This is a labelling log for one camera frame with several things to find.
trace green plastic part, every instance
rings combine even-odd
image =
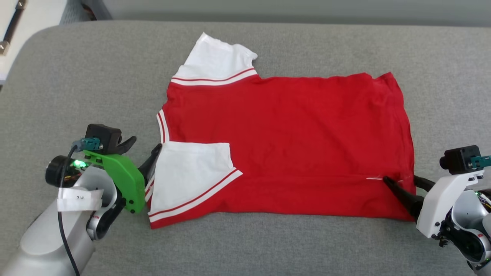
[[[139,213],[145,206],[145,179],[131,160],[119,154],[102,155],[84,150],[90,162],[102,166],[126,199],[125,209]]]

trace black cable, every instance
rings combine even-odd
[[[77,146],[74,145],[70,152],[68,153],[68,158],[65,160],[65,164],[63,164],[63,169],[61,170],[61,180],[60,180],[60,189],[63,188],[63,182],[65,182],[65,174],[66,174],[66,169],[68,167],[68,163],[70,162],[70,159],[72,158],[73,153],[77,149]],[[77,268],[77,264],[75,263],[75,259],[73,259],[72,252],[70,251],[70,248],[68,247],[68,242],[66,241],[66,236],[65,236],[65,230],[63,229],[63,219],[61,217],[61,212],[58,211],[58,226],[60,227],[60,234],[61,234],[61,239],[63,241],[63,245],[65,246],[66,253],[68,255],[68,258],[70,259],[70,262],[72,263],[73,270],[75,271],[76,276],[80,276],[79,269]]]

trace t-shirt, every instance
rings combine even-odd
[[[412,220],[382,181],[415,193],[409,120],[392,74],[264,79],[256,58],[202,34],[172,78],[146,189],[151,227],[212,212]]]

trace gray table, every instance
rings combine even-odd
[[[445,149],[491,154],[491,29],[103,22],[34,35],[0,92],[0,266],[56,197],[46,164],[87,124],[138,134],[138,165],[159,140],[155,114],[201,32],[258,53],[262,77],[392,71],[404,92],[416,174],[446,175]],[[150,230],[124,212],[85,275],[472,275],[456,248],[386,219],[212,214]]]

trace white label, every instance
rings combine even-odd
[[[56,202],[58,211],[97,211],[102,207],[102,193],[104,190],[83,191],[72,188],[63,188],[62,198]]]

